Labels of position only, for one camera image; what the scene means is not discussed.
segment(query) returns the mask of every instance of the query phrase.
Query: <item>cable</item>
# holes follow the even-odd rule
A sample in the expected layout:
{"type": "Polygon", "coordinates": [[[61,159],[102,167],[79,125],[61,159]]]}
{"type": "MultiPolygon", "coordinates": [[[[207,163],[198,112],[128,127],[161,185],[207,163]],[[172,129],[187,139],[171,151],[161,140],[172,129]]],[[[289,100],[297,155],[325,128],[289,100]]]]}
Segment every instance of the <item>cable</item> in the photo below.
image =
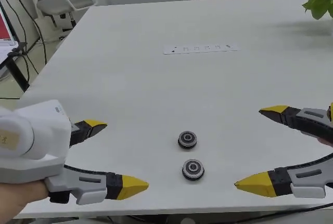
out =
{"type": "Polygon", "coordinates": [[[266,219],[266,218],[271,218],[271,217],[273,217],[275,219],[275,218],[280,218],[280,217],[284,217],[287,215],[305,213],[305,212],[315,211],[318,209],[323,209],[323,208],[332,207],[332,206],[333,206],[333,202],[325,204],[325,205],[316,206],[316,207],[280,211],[280,212],[276,212],[276,213],[269,214],[269,215],[262,215],[262,216],[238,220],[238,221],[234,221],[234,222],[216,222],[216,223],[211,223],[211,224],[238,224],[238,223],[245,223],[245,222],[249,222],[249,221],[261,220],[261,219],[266,219]]]}
{"type": "Polygon", "coordinates": [[[35,19],[31,16],[31,14],[29,13],[29,11],[27,10],[27,8],[25,7],[25,5],[23,4],[22,0],[18,0],[19,3],[21,4],[21,6],[23,7],[23,9],[25,10],[25,12],[28,14],[29,18],[33,21],[33,23],[36,25],[40,38],[42,40],[43,43],[43,49],[44,49],[44,59],[45,59],[45,64],[47,64],[47,54],[46,54],[46,46],[45,46],[45,41],[42,35],[42,31],[40,29],[40,27],[38,26],[37,22],[35,21],[35,19]]]}
{"type": "Polygon", "coordinates": [[[20,98],[0,98],[0,99],[19,100],[20,98]]]}
{"type": "Polygon", "coordinates": [[[110,222],[112,223],[112,224],[114,224],[114,221],[112,220],[112,218],[110,217],[110,216],[107,216],[108,217],[108,219],[110,220],[110,222]]]}
{"type": "Polygon", "coordinates": [[[28,83],[29,83],[29,82],[30,82],[29,64],[28,64],[28,62],[27,62],[27,58],[26,58],[24,55],[22,55],[22,58],[23,58],[23,60],[24,60],[24,62],[25,62],[25,66],[27,67],[27,81],[28,81],[28,83]]]}
{"type": "MultiPolygon", "coordinates": [[[[8,0],[5,0],[5,1],[6,1],[6,3],[8,4],[8,6],[10,7],[10,9],[11,9],[11,10],[14,12],[14,14],[16,15],[16,18],[17,18],[18,22],[20,23],[20,25],[21,25],[21,27],[22,27],[22,30],[23,30],[23,34],[24,34],[24,42],[27,43],[27,32],[25,31],[25,28],[24,28],[24,26],[23,26],[23,24],[22,24],[22,21],[21,21],[19,15],[18,15],[17,12],[15,11],[15,9],[12,7],[12,5],[9,3],[9,1],[8,1],[8,0]]],[[[36,67],[35,67],[35,65],[32,63],[31,59],[30,59],[29,56],[28,56],[27,45],[25,45],[24,48],[25,48],[24,52],[25,52],[25,55],[26,55],[27,59],[30,61],[32,67],[33,67],[34,70],[35,70],[35,72],[36,72],[37,74],[39,74],[38,71],[37,71],[37,69],[36,69],[36,67]]]]}
{"type": "Polygon", "coordinates": [[[134,215],[127,215],[127,217],[130,217],[133,220],[140,221],[140,222],[146,222],[146,220],[141,219],[140,217],[134,216],[134,215]]]}
{"type": "Polygon", "coordinates": [[[36,72],[37,74],[39,74],[39,72],[37,71],[37,69],[36,69],[35,65],[32,63],[32,61],[31,61],[31,59],[29,58],[29,56],[28,56],[28,54],[27,54],[27,53],[25,53],[25,56],[27,57],[27,59],[28,59],[28,60],[29,60],[29,62],[31,63],[31,65],[32,65],[33,69],[35,70],[35,72],[36,72]]]}

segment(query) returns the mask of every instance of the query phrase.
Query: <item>table leg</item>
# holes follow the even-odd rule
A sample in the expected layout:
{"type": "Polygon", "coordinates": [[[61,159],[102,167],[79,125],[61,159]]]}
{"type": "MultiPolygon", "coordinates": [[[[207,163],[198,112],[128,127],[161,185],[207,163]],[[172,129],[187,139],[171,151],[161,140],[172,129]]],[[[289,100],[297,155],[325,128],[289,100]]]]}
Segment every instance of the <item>table leg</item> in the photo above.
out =
{"type": "Polygon", "coordinates": [[[23,91],[26,91],[29,88],[30,85],[29,85],[28,81],[25,79],[25,77],[23,76],[20,69],[17,67],[17,65],[13,61],[13,59],[10,59],[6,63],[6,67],[9,70],[9,72],[12,74],[12,76],[16,80],[16,82],[19,84],[21,89],[23,91]]]}

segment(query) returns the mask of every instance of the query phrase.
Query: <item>red screen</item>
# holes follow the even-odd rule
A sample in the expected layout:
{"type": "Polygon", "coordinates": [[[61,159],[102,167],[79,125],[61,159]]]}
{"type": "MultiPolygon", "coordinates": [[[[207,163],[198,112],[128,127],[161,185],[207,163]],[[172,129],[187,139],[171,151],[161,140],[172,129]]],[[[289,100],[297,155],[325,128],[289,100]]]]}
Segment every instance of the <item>red screen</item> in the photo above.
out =
{"type": "Polygon", "coordinates": [[[10,35],[6,29],[4,19],[0,15],[0,39],[10,39],[10,35]]]}

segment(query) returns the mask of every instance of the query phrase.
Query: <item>white table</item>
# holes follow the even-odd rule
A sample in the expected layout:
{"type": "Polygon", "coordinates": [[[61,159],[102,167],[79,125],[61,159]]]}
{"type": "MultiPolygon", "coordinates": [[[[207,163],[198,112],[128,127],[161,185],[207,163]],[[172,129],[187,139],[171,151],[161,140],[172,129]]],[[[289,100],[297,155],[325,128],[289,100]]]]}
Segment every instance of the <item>white table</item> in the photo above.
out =
{"type": "Polygon", "coordinates": [[[269,199],[237,190],[254,173],[332,152],[315,139],[261,116],[276,104],[328,107],[333,100],[333,37],[327,16],[305,14],[306,0],[210,0],[90,9],[19,106],[58,99],[73,121],[109,123],[73,147],[67,164],[145,179],[125,201],[77,206],[48,200],[18,216],[58,217],[280,210],[333,201],[269,199]],[[164,55],[167,44],[234,43],[234,52],[164,55]],[[178,135],[194,131],[184,151],[178,135]],[[186,180],[199,159],[206,173],[186,180]]]}

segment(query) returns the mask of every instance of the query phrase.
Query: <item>green leaf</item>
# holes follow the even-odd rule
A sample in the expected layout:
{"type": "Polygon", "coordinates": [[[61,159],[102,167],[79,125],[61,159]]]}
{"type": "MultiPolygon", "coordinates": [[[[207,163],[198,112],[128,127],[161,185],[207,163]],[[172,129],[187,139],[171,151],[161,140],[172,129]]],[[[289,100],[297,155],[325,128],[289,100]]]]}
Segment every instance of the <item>green leaf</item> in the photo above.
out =
{"type": "Polygon", "coordinates": [[[328,12],[329,12],[329,15],[331,15],[331,17],[333,18],[333,4],[331,4],[329,6],[328,12]]]}
{"type": "Polygon", "coordinates": [[[303,4],[303,7],[305,8],[305,11],[311,10],[313,4],[316,2],[316,0],[308,0],[305,4],[303,4]]]}
{"type": "Polygon", "coordinates": [[[312,17],[319,20],[330,7],[330,0],[316,0],[311,6],[312,17]]]}

